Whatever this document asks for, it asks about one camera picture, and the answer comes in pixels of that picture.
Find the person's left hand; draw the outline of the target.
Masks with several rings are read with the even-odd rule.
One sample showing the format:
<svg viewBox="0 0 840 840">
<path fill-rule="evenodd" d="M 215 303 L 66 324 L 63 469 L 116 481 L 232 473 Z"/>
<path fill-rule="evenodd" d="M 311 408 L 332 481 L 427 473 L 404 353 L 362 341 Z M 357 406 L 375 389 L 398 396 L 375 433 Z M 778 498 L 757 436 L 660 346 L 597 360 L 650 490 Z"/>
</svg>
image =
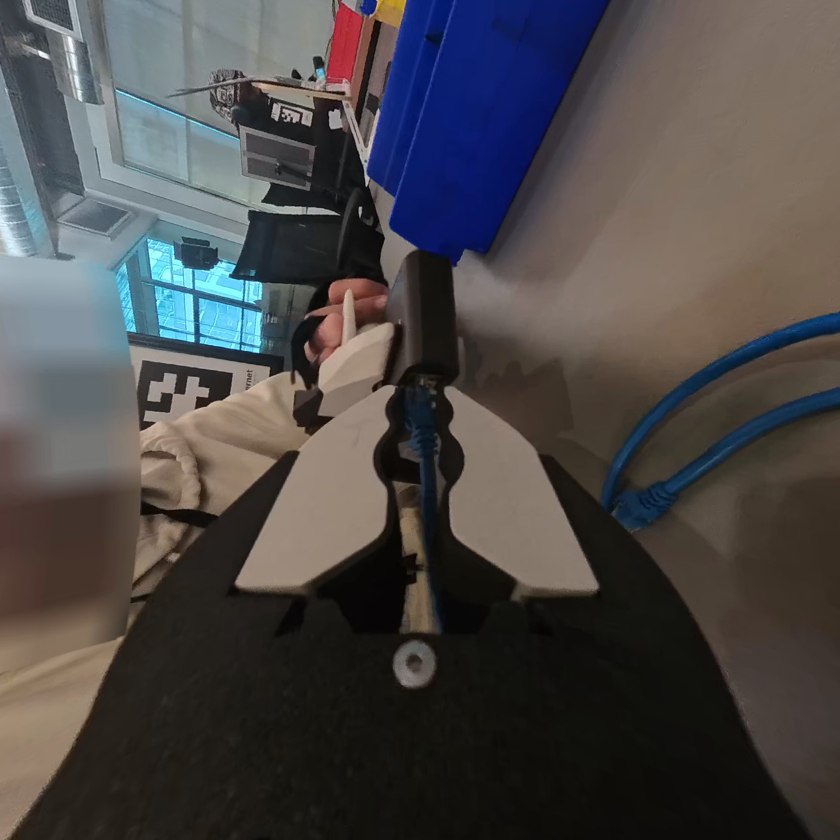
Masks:
<svg viewBox="0 0 840 840">
<path fill-rule="evenodd" d="M 353 297 L 356 327 L 376 324 L 384 319 L 390 290 L 382 283 L 365 278 L 348 278 L 319 289 L 310 301 L 307 317 L 322 318 L 322 321 L 305 349 L 308 361 L 315 367 L 319 367 L 342 344 L 343 302 L 348 292 Z"/>
</svg>

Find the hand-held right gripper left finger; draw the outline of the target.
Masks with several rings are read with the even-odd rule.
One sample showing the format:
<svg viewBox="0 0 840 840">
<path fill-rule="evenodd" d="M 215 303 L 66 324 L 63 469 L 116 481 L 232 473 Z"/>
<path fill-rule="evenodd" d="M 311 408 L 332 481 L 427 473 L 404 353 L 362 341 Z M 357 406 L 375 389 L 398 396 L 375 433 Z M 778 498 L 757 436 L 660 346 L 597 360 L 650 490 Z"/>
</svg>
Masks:
<svg viewBox="0 0 840 840">
<path fill-rule="evenodd" d="M 240 591 L 308 595 L 396 528 L 394 489 L 377 459 L 395 393 L 382 387 L 366 396 L 298 450 L 238 573 Z"/>
</svg>

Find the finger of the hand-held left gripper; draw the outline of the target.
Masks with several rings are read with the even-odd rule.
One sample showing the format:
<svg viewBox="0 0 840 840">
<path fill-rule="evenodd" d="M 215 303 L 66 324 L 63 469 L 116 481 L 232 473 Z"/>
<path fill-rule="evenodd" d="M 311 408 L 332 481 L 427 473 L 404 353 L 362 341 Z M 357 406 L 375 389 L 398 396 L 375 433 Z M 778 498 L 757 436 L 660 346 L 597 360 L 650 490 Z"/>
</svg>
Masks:
<svg viewBox="0 0 840 840">
<path fill-rule="evenodd" d="M 320 365 L 320 417 L 333 418 L 342 414 L 382 383 L 395 332 L 393 324 L 363 328 Z"/>
</svg>

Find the person's left forearm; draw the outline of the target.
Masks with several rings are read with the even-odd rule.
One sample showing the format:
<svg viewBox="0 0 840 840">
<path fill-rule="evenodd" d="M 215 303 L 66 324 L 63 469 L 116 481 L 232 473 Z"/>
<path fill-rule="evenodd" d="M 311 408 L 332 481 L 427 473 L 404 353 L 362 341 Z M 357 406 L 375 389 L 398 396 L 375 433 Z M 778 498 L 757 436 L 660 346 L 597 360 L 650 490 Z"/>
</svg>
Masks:
<svg viewBox="0 0 840 840">
<path fill-rule="evenodd" d="M 272 375 L 248 390 L 175 420 L 153 424 L 140 434 L 143 471 L 169 461 L 189 476 L 251 480 L 308 439 L 292 415 L 299 375 Z"/>
</svg>

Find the blue plastic bin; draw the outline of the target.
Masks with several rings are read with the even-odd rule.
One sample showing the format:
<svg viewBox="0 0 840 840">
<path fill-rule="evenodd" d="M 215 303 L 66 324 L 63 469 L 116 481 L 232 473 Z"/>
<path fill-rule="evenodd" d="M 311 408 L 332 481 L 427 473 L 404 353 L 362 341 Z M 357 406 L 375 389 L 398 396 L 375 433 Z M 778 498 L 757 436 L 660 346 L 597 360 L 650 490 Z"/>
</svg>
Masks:
<svg viewBox="0 0 840 840">
<path fill-rule="evenodd" d="M 456 1 L 429 10 L 393 233 L 453 264 L 467 250 L 489 251 L 608 5 Z"/>
<path fill-rule="evenodd" d="M 398 29 L 367 174 L 396 196 L 453 1 L 408 1 Z"/>
</svg>

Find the red box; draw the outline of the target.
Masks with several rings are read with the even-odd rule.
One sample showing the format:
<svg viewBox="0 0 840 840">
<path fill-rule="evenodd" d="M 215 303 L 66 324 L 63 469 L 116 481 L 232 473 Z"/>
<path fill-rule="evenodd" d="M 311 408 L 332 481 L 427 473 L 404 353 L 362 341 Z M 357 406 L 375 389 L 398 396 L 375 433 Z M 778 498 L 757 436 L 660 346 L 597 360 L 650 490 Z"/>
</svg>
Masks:
<svg viewBox="0 0 840 840">
<path fill-rule="evenodd" d="M 328 83 L 352 81 L 366 58 L 374 23 L 372 17 L 357 12 L 354 5 L 339 2 L 327 60 Z"/>
</svg>

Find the black ethernet adapter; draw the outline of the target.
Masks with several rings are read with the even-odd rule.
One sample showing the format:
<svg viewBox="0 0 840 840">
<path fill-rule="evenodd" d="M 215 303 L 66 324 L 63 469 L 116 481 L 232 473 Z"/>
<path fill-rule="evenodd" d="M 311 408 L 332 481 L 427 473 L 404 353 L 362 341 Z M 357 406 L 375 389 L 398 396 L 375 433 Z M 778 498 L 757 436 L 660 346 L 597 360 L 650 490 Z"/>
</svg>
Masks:
<svg viewBox="0 0 840 840">
<path fill-rule="evenodd" d="M 416 249 L 403 260 L 385 306 L 394 325 L 382 383 L 403 385 L 430 375 L 444 385 L 459 377 L 453 267 L 446 257 Z"/>
</svg>

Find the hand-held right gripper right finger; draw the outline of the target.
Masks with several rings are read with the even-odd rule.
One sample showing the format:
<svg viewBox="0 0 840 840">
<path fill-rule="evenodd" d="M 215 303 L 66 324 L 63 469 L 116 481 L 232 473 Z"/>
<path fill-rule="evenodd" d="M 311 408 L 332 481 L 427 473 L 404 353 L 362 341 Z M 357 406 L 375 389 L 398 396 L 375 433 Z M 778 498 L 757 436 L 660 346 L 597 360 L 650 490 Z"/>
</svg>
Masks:
<svg viewBox="0 0 840 840">
<path fill-rule="evenodd" d="M 590 596 L 599 584 L 530 442 L 449 386 L 463 468 L 448 493 L 455 539 L 535 596 Z"/>
</svg>

